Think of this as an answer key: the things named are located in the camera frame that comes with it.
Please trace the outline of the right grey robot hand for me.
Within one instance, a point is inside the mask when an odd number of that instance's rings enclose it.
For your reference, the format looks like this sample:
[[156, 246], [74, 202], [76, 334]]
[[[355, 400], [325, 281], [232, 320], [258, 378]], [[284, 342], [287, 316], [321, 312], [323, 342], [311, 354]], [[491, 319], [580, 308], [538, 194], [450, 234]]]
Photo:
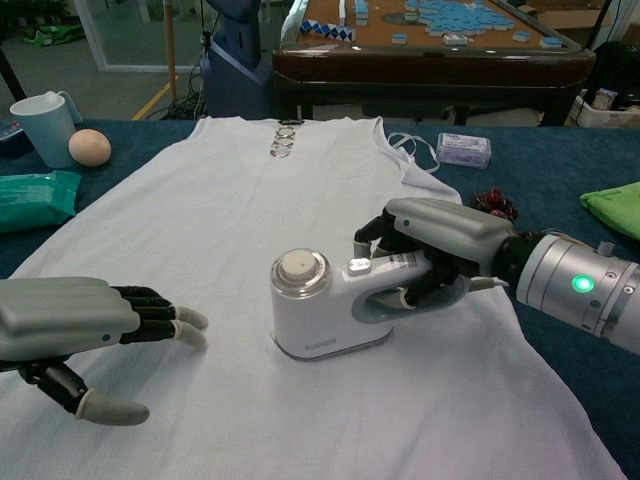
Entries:
[[418, 307], [459, 276], [493, 277], [500, 248], [518, 237], [510, 221], [458, 203], [396, 198], [356, 231], [353, 249], [357, 258], [421, 251], [432, 267], [403, 293]]

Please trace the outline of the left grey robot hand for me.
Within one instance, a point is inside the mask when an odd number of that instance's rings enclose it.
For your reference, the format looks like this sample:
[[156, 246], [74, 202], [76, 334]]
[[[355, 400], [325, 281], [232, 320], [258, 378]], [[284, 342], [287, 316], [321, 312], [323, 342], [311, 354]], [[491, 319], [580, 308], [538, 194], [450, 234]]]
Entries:
[[204, 349], [205, 315], [146, 286], [113, 286], [91, 277], [1, 282], [1, 369], [80, 420], [107, 426], [144, 423], [149, 409], [90, 388], [67, 365], [78, 353], [116, 344], [175, 340]]

